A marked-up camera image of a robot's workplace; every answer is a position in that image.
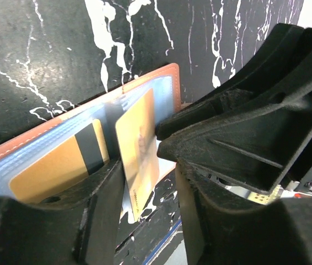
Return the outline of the gold credit card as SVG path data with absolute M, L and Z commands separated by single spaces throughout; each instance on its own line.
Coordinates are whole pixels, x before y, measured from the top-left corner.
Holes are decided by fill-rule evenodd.
M 147 90 L 115 124 L 133 219 L 139 220 L 159 178 L 154 93 Z

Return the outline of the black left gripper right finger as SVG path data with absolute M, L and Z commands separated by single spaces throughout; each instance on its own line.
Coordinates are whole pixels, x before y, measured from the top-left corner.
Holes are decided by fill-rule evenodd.
M 175 176 L 189 264 L 312 264 L 312 197 L 261 205 L 184 160 Z

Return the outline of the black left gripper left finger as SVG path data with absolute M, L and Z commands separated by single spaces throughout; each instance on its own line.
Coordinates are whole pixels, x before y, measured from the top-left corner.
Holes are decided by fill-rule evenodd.
M 40 204 L 0 197 L 0 264 L 113 264 L 124 186 L 111 160 Z

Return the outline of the pink leather card holder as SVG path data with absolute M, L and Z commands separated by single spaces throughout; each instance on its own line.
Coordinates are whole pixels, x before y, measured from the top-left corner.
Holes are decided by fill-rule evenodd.
M 152 89 L 156 109 L 171 114 L 180 110 L 179 65 L 170 63 L 92 99 L 0 145 L 0 196 L 14 197 L 9 182 L 26 167 L 48 154 L 94 119 L 106 124 L 107 107 L 119 104 L 126 110 L 137 97 Z

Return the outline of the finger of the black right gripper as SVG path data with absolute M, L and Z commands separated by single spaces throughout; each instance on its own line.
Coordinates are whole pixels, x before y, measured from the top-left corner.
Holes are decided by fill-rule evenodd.
M 312 84 L 273 87 L 162 141 L 158 156 L 254 192 L 312 182 Z
M 196 102 L 163 120 L 158 138 L 223 114 L 254 99 L 289 74 L 312 51 L 312 28 L 279 23 L 234 77 Z

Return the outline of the gold card with stripe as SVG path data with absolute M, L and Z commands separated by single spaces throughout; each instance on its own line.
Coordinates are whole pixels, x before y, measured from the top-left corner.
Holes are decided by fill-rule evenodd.
M 98 171 L 109 160 L 103 127 L 94 119 L 9 182 L 15 197 L 39 203 Z

